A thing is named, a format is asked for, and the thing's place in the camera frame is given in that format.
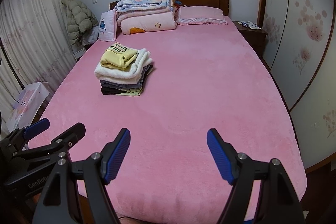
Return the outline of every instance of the curtain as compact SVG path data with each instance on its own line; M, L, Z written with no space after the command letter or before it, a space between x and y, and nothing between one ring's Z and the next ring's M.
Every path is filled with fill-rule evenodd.
M2 55L2 52L0 52L0 57L2 58L0 65L0 111L2 122L0 140L2 140L9 134L6 121L9 119L11 111L13 110L13 105L19 97L22 89L17 83L17 80L15 79L6 59Z
M61 0L3 0L0 37L24 85L49 82L48 102L76 63Z

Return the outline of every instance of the nightstand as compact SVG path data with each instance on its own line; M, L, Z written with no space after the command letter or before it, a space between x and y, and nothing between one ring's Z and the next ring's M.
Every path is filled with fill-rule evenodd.
M254 49L256 54L259 57L262 57L266 46L265 39L268 33L264 30L253 30L243 27L238 23L238 21L233 21L233 23L236 25L238 31L242 34L248 44L250 44L250 46Z

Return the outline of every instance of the puffer jacket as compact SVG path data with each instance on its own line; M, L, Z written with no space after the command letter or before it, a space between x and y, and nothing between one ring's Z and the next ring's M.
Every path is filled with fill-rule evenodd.
M67 25L70 45L75 44L80 33L98 26L94 13L80 0L61 0L67 7Z

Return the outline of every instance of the pink quilt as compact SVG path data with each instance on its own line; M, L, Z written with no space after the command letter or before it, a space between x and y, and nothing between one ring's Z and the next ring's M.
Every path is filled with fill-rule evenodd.
M226 18L228 25L120 35L118 42L147 48L155 61L139 97L101 94L93 71L110 43L97 41L53 96L44 112L50 129L30 147L49 144L82 122L86 136L70 154L83 160L127 127L130 148L107 186L115 210L156 223L215 224L231 190L207 147L207 131L216 128L254 160L280 159L301 199L306 175L286 108L257 55ZM259 185L246 220L254 217ZM84 183L79 188L85 195Z

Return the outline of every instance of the silver bolt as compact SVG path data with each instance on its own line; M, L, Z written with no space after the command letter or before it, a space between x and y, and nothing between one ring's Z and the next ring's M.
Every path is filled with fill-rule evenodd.
M60 158L63 158L65 155L66 155L66 153L65 153L64 151L58 154L58 156L59 156Z
M278 159L272 159L272 163L274 165L280 165L280 161Z
M238 158L241 159L241 160L244 160L244 159L247 158L247 155L245 153L239 153Z
M58 165L64 165L67 161L65 159L60 159L57 163Z
M91 155L91 158L93 158L94 160L99 159L100 158L100 153L98 153L98 152L93 153Z

